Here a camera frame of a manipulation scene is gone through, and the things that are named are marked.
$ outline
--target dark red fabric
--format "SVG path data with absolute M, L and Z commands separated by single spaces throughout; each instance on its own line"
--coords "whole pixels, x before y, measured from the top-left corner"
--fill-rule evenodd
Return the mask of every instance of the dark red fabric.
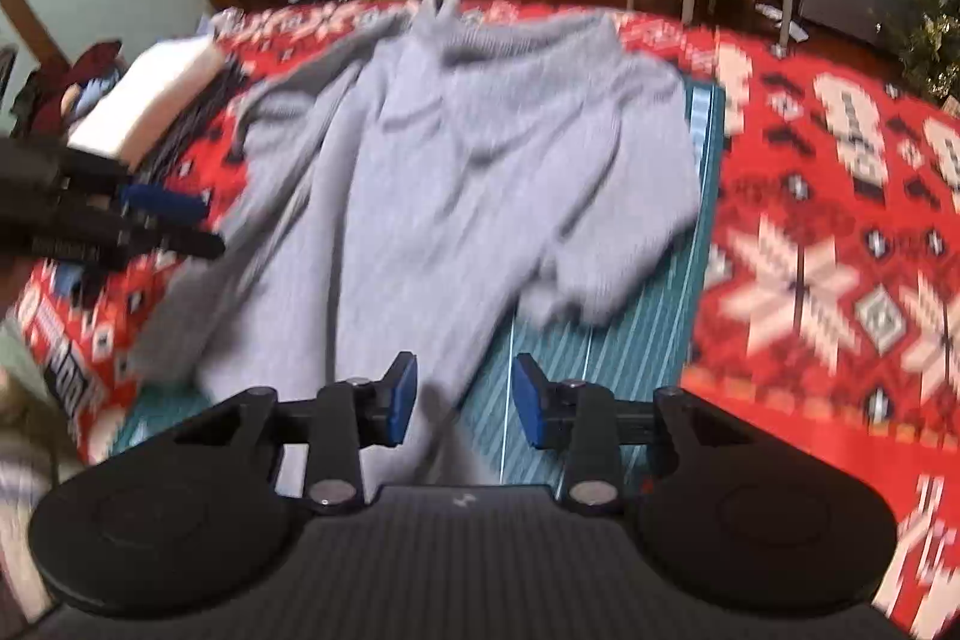
M 61 114 L 64 94 L 71 85 L 83 87 L 91 79 L 108 73 L 120 53 L 120 42 L 99 42 L 90 47 L 68 70 L 55 65 L 41 66 L 37 80 L 40 101 L 30 126 L 31 136 L 60 137 L 66 130 Z

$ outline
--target sweater sleeve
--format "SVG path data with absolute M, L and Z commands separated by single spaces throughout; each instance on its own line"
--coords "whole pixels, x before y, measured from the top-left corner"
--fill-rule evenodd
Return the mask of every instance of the sweater sleeve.
M 624 58 L 607 84 L 590 111 L 618 119 L 616 157 L 520 293 L 520 314 L 537 326 L 571 311 L 584 323 L 606 323 L 675 234 L 697 220 L 700 180 L 680 76 L 637 55 Z

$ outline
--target gray sweater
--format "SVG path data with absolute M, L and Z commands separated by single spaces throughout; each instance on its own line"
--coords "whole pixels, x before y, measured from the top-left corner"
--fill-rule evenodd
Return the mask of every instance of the gray sweater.
M 626 55 L 602 15 L 474 26 L 459 1 L 251 92 L 227 253 L 184 265 L 131 354 L 215 400 L 287 400 L 413 351 L 407 441 L 367 449 L 369 486 L 414 477 L 512 304 L 603 323 L 699 207 L 673 68 Z

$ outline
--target metal screw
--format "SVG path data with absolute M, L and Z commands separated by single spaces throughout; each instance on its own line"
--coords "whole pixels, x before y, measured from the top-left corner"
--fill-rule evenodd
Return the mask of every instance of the metal screw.
M 344 504 L 356 496 L 356 489 L 345 480 L 320 480 L 310 486 L 307 496 L 317 504 L 330 507 L 333 504 Z
M 619 496 L 616 487 L 606 480 L 583 480 L 570 489 L 570 499 L 590 507 L 599 504 L 610 504 Z

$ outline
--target green cloth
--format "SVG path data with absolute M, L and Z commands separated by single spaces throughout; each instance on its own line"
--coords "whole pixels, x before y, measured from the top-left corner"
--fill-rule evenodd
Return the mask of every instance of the green cloth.
M 40 367 L 23 341 L 20 325 L 13 314 L 9 314 L 0 323 L 0 366 L 13 375 L 32 396 L 48 405 L 56 405 L 43 381 Z

